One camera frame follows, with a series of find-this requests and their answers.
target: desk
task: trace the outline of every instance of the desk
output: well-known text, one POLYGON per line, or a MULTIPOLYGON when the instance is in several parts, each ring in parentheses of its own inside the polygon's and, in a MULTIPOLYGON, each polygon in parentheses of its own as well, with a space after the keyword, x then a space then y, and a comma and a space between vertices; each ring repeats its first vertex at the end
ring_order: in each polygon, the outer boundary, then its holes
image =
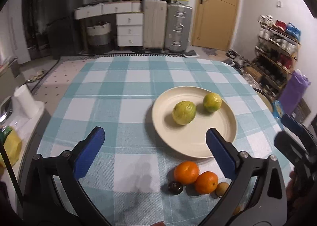
POLYGON ((118 46, 143 45, 143 13, 141 12, 141 1, 121 1, 80 7, 75 10, 75 19, 81 20, 81 31, 85 51, 88 51, 88 44, 84 19, 107 14, 117 14, 118 46))
MULTIPOLYGON (((233 145, 253 157, 278 157, 284 181, 289 161, 274 147, 281 129, 267 106, 227 64, 218 61, 157 56, 103 57, 87 63, 60 101, 38 150, 44 157, 72 150, 95 126, 106 138, 80 184, 112 225, 198 225, 219 198, 172 196, 164 191, 170 172, 190 158, 168 147, 151 117, 155 99, 176 86, 197 86, 217 92, 232 108, 238 123, 233 145)), ((196 160, 200 172, 224 178, 215 159, 196 160)), ((56 181, 69 211, 60 181, 56 181)))

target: plate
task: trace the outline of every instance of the plate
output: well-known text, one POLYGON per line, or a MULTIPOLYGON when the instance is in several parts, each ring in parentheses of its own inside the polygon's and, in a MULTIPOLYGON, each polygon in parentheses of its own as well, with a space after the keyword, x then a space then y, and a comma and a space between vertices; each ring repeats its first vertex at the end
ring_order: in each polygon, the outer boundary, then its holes
POLYGON ((157 98, 152 109, 153 124, 171 148, 195 158, 213 157, 206 144, 206 132, 210 128, 216 128, 228 142, 235 140, 237 121, 229 105, 222 101, 221 108, 212 114, 204 109, 202 101, 209 93, 199 87, 174 87, 157 98), (187 125, 178 125, 172 117, 172 110, 181 101, 191 101, 197 107, 196 117, 187 125))

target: door frame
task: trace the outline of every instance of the door frame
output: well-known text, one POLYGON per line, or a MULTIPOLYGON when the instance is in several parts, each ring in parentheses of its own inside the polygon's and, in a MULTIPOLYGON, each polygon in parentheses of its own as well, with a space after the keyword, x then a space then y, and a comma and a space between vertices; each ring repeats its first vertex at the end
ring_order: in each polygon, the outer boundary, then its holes
MULTIPOLYGON (((196 4, 195 4, 195 16, 194 16, 194 22, 193 22, 193 31, 191 33, 191 44, 194 46, 195 44, 195 40, 197 39, 197 34, 198 34, 198 22, 199 22, 199 7, 200 7, 200 0, 196 0, 196 4)), ((240 7, 240 0, 237 0, 237 5, 236 5, 236 11, 235 11, 235 23, 234 26, 232 27, 232 31, 231 31, 231 39, 228 41, 227 44, 227 49, 229 48, 229 46, 231 45, 232 39, 233 39, 233 32, 235 30, 235 27, 237 25, 237 14, 238 14, 238 10, 240 7)))

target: wooden door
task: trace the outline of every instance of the wooden door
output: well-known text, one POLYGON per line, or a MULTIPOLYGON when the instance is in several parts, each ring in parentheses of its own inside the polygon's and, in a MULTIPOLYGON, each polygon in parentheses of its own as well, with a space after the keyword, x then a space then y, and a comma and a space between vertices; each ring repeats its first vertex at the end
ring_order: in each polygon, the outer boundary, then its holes
POLYGON ((231 41, 238 0, 197 0, 193 45, 227 50, 231 41))

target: black refrigerator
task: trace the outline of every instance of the black refrigerator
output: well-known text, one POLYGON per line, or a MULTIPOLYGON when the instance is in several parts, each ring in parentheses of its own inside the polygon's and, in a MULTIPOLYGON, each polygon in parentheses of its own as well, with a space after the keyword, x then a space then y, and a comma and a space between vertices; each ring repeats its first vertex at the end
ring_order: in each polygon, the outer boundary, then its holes
POLYGON ((74 9, 83 0, 44 0, 45 21, 51 52, 55 59, 76 56, 82 50, 80 22, 74 19, 74 9))

